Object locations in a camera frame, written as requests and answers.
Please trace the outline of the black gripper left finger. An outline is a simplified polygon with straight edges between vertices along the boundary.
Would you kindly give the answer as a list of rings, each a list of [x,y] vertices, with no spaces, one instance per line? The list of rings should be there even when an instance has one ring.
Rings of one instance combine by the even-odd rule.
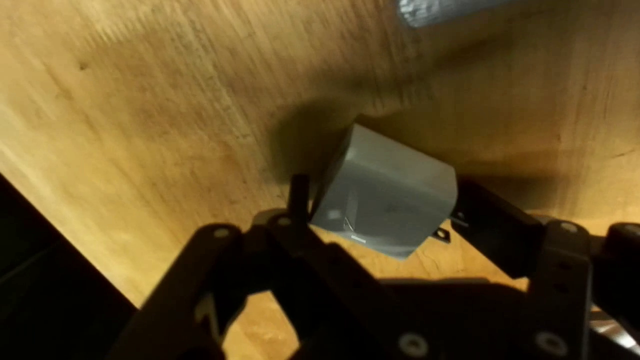
[[[128,321],[109,360],[229,360],[227,334],[250,296],[276,298],[298,336],[293,360],[354,360],[373,336],[348,308],[334,265],[352,258],[308,226],[311,179],[297,174],[289,204],[243,230],[198,228],[153,296]]]

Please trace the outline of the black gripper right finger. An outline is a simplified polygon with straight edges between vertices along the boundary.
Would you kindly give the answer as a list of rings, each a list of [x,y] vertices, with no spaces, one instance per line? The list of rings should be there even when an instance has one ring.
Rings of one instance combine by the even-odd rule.
[[[447,320],[429,340],[432,360],[639,360],[594,323],[640,331],[640,232],[615,221],[592,233],[573,219],[539,219],[488,188],[462,179],[453,230],[513,277],[444,282]]]

